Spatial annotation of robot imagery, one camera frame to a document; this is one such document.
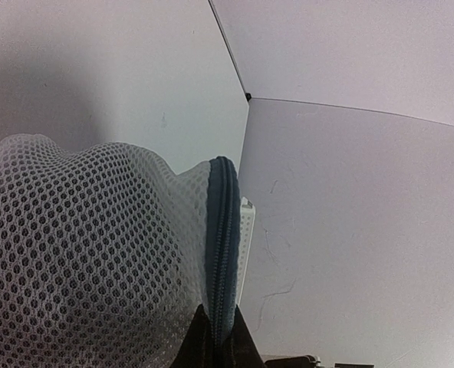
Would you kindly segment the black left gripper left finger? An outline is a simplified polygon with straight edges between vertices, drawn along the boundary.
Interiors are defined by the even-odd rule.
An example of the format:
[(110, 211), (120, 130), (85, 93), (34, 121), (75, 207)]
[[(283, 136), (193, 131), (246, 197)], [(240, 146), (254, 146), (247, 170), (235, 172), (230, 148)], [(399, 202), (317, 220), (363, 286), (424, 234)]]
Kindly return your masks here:
[(202, 305), (193, 316), (186, 336), (170, 368), (214, 367), (214, 343), (210, 320)]

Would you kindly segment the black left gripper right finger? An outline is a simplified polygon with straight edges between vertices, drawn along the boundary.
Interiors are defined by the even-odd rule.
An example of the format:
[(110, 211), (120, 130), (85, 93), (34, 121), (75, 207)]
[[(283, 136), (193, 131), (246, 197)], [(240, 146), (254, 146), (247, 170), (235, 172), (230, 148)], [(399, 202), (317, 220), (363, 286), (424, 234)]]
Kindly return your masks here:
[(222, 367), (265, 368), (239, 307), (235, 308), (231, 333), (222, 345)]

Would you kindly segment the white mesh laundry bag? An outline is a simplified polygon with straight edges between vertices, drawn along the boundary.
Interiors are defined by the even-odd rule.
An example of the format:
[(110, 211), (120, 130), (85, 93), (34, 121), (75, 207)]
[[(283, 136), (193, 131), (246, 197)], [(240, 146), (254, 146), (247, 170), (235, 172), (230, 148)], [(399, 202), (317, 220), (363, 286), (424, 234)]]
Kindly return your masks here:
[(198, 307), (235, 318), (240, 195), (224, 156), (176, 174), (154, 152), (0, 142), (0, 367), (166, 366)]

